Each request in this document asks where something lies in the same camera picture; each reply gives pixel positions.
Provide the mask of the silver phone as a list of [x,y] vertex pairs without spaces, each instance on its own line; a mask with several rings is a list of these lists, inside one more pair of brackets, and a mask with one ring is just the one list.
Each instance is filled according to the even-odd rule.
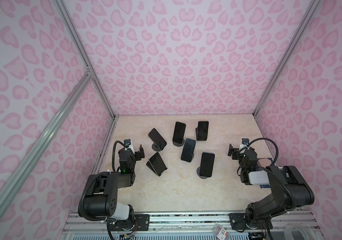
[[159,177],[164,171],[168,169],[159,152],[156,152],[152,157],[150,157],[149,161],[153,165],[156,172],[159,174]]

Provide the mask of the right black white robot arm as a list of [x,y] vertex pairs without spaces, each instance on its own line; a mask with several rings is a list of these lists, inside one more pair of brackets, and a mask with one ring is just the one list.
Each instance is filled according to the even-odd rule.
[[243,184],[268,185],[271,190],[265,198],[250,203],[243,215],[229,214],[233,230],[243,233],[251,229],[265,229],[270,232],[273,217],[314,203],[313,191],[295,166],[260,167],[254,148],[244,144],[241,148],[230,145],[228,156],[238,161],[238,176]]

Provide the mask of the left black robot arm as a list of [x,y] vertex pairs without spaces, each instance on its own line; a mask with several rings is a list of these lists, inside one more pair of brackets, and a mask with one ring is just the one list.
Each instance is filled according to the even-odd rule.
[[91,222],[103,221],[128,230],[134,228],[137,225],[134,209],[118,201],[118,189],[134,184],[136,162],[144,157],[142,146],[136,152],[130,148],[121,149],[118,172],[90,175],[78,205],[79,216]]

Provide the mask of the blue phone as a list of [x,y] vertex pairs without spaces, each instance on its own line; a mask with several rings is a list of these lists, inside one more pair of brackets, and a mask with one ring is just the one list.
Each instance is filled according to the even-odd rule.
[[200,162],[200,175],[206,177],[212,177],[214,166],[215,154],[203,152]]

